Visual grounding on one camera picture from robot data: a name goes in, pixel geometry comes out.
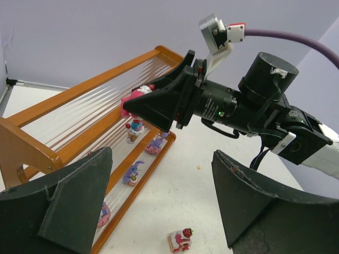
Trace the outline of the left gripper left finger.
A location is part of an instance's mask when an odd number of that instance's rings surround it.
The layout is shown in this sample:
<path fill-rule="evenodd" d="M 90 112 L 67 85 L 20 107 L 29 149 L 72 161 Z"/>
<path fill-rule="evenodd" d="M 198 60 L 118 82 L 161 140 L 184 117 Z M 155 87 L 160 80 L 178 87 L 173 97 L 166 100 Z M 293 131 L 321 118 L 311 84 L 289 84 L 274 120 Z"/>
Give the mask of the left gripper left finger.
<path fill-rule="evenodd" d="M 90 253 L 112 149 L 1 192 L 1 253 Z"/>

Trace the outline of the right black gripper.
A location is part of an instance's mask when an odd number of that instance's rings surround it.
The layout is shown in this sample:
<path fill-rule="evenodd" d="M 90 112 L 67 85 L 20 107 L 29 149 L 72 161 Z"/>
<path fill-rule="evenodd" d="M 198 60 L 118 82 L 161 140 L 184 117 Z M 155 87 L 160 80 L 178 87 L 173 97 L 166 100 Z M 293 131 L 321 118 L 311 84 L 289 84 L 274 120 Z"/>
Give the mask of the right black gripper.
<path fill-rule="evenodd" d="M 176 127 L 187 126 L 193 115 L 213 129 L 214 123 L 231 126 L 238 108 L 239 92 L 204 79 L 207 61 L 197 59 L 189 50 L 183 60 L 168 73 L 152 80 L 155 90 L 130 99 L 123 109 L 168 132 L 174 120 Z"/>

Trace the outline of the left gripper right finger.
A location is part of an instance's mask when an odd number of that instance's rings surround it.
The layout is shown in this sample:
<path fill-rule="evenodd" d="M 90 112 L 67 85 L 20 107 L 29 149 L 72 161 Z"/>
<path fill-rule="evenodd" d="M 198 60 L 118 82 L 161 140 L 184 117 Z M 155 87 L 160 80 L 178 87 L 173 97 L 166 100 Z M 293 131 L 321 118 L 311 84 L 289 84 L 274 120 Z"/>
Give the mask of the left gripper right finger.
<path fill-rule="evenodd" d="M 338 253 L 338 200 L 306 193 L 216 150 L 212 174 L 234 253 Z"/>

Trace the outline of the pink bear cake toy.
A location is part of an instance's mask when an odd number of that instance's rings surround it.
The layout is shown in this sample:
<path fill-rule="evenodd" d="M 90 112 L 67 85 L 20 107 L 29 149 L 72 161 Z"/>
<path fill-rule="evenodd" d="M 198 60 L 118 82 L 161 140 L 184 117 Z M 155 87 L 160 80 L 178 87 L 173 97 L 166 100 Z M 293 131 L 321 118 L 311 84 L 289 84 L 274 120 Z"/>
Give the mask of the pink bear cake toy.
<path fill-rule="evenodd" d="M 134 119 L 140 119 L 140 117 L 138 117 L 137 115 L 132 114 L 132 113 L 128 112 L 127 110 L 125 110 L 123 108 L 123 105 L 124 105 L 125 102 L 127 102 L 131 99 L 135 99 L 135 98 L 141 97 L 145 94 L 149 94 L 149 93 L 153 92 L 154 90 L 155 90 L 154 84 L 142 85 L 139 88 L 133 90 L 129 96 L 122 98 L 121 99 L 121 117 L 122 118 L 132 117 Z"/>

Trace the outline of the purple bunny sitting donut toy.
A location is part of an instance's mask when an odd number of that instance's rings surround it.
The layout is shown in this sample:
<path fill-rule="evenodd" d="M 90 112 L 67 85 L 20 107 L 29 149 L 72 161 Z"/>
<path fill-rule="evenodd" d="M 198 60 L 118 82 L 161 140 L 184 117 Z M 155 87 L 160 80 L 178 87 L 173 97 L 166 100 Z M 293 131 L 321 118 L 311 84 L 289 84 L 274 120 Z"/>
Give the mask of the purple bunny sitting donut toy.
<path fill-rule="evenodd" d="M 110 216 L 111 216 L 111 211 L 109 207 L 107 206 L 106 202 L 103 202 L 101 211 L 100 211 L 99 221 L 97 223 L 97 228 L 101 228 L 105 226 L 108 223 Z"/>

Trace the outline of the small purple bunny toy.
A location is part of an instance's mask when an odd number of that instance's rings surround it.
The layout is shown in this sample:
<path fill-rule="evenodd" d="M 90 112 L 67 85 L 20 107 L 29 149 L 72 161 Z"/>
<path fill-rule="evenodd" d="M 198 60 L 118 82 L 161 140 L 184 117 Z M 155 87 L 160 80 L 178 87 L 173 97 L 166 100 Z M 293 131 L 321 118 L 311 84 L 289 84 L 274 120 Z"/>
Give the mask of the small purple bunny toy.
<path fill-rule="evenodd" d="M 123 178 L 122 178 L 122 182 L 125 185 L 129 185 L 129 186 L 135 186 L 138 183 L 138 166 L 140 164 L 144 164 L 145 162 L 140 160 L 140 161 L 136 161 L 133 165 L 131 165 L 127 171 L 124 173 Z"/>

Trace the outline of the red strawberry cake toy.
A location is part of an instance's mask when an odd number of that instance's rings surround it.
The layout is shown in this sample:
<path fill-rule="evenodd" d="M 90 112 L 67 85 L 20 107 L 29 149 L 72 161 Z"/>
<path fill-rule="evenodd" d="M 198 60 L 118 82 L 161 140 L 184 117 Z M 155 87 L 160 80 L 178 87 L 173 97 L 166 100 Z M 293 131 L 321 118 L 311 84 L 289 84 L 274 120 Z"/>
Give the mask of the red strawberry cake toy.
<path fill-rule="evenodd" d="M 188 251 L 192 244 L 192 236 L 193 230 L 191 228 L 171 232 L 167 236 L 170 251 L 172 253 Z"/>

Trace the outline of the blue cupcake toy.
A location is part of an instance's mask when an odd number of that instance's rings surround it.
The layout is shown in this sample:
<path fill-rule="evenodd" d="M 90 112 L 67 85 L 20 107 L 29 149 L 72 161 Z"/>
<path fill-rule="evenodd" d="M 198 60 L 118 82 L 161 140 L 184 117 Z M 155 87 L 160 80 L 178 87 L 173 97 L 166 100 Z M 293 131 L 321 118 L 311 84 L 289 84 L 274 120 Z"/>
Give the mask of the blue cupcake toy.
<path fill-rule="evenodd" d="M 145 130 L 142 120 L 132 120 L 125 124 L 125 128 L 127 130 L 126 141 L 129 144 L 135 143 L 138 137 L 142 135 Z"/>

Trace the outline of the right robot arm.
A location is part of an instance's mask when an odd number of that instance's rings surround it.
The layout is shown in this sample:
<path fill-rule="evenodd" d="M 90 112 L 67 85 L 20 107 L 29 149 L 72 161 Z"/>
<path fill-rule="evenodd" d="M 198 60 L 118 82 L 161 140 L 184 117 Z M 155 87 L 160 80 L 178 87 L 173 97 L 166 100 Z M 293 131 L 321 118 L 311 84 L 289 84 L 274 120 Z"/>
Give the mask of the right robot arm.
<path fill-rule="evenodd" d="M 232 128 L 230 138 L 258 135 L 272 153 L 337 178 L 338 134 L 290 105 L 284 94 L 298 72 L 260 52 L 235 90 L 209 81 L 207 62 L 188 51 L 173 70 L 141 86 L 150 93 L 129 99 L 123 109 L 164 132 L 173 123 L 187 126 L 196 115 L 211 129 L 216 124 Z"/>

